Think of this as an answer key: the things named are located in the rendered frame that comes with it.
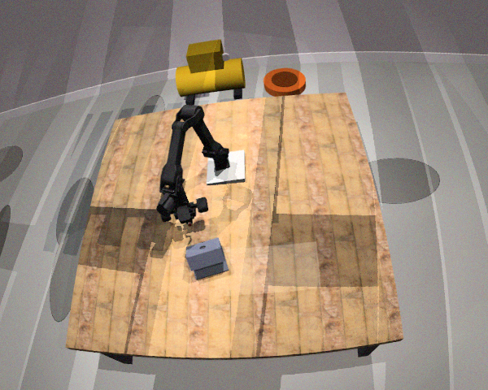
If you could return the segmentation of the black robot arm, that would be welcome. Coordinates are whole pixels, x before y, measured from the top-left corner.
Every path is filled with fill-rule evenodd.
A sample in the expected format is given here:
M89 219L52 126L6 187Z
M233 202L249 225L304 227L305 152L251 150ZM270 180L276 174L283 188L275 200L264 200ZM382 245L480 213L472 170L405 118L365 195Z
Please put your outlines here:
M159 192L163 197L156 206L156 210L165 217L169 217L175 209L180 223L190 222L196 217L195 210L190 205L179 206L178 202L185 199L185 190L182 186L185 179L182 178L183 168L181 157L185 140L185 133L193 128L198 139L203 143L202 154L204 158L213 158L216 171L230 167L229 149L215 141L208 130L203 118L205 114L201 106L184 105L177 113L176 120L172 123L172 139L169 145L168 160L162 168ZM185 122L181 122L183 119ZM164 187L169 185L169 187Z

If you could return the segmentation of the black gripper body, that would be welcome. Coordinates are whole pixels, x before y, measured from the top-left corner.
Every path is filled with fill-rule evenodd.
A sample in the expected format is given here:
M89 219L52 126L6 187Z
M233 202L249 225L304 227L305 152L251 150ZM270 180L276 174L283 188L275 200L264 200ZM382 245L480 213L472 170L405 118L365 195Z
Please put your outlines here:
M194 210L197 210L197 208L198 208L198 212L199 213L208 212L207 199L205 197L200 197L200 198L196 199L196 201L197 201L197 203L195 203L195 204L194 204L193 201L192 202L189 202L187 196L185 196L185 199L183 201L181 201L181 202L178 202L177 205L183 206L184 203L185 203L185 205L187 205L186 204L186 202L187 202L190 205L190 208L192 208ZM175 218L178 217L175 209L172 211L171 214L174 214ZM165 217L165 216L162 216L161 215L161 218L162 218L162 221L163 222L167 222L167 221L170 221L171 220L171 216Z

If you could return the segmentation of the grey sloped panel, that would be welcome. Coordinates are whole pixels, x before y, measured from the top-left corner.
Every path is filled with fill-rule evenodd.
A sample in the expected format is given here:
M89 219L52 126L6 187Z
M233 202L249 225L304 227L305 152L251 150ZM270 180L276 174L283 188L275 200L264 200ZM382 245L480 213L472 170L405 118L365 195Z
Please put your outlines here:
M187 246L185 258L197 280L229 271L219 237Z

